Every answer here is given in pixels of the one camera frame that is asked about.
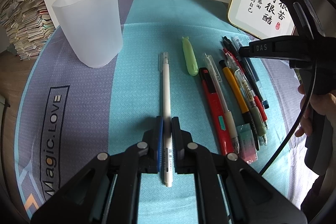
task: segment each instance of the plastic container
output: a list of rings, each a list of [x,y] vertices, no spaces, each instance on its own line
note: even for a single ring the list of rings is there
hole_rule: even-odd
[[[78,59],[91,68],[108,64],[123,39],[118,0],[56,0],[52,8]]]

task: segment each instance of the teal sticker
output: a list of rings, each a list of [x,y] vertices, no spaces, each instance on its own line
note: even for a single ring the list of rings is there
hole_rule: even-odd
[[[219,120],[221,129],[222,129],[222,130],[225,130],[225,123],[224,123],[223,116],[219,116],[219,117],[218,117],[218,120]]]

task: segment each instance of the red utility knife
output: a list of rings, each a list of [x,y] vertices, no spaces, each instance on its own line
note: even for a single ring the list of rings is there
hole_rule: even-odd
[[[216,134],[223,155],[234,152],[231,137],[224,119],[224,112],[221,101],[217,95],[215,86],[207,68],[199,68],[199,76],[201,77],[202,86],[207,98],[213,123],[215,125]]]

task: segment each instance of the hand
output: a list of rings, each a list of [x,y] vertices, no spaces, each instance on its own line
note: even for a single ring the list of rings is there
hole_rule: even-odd
[[[303,94],[304,97],[301,100],[300,108],[306,100],[305,90],[301,84],[298,87],[298,92]],[[310,105],[320,115],[326,115],[327,119],[331,122],[334,130],[336,129],[336,90],[332,90],[325,95],[313,94],[310,98]],[[300,122],[300,128],[295,132],[296,137],[301,137],[304,133],[307,136],[312,134],[311,120],[309,119],[311,107],[308,107]]]

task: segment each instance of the stack of books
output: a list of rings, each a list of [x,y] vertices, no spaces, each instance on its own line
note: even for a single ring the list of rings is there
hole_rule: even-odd
[[[44,0],[0,0],[0,24],[21,59],[36,59],[55,31]]]

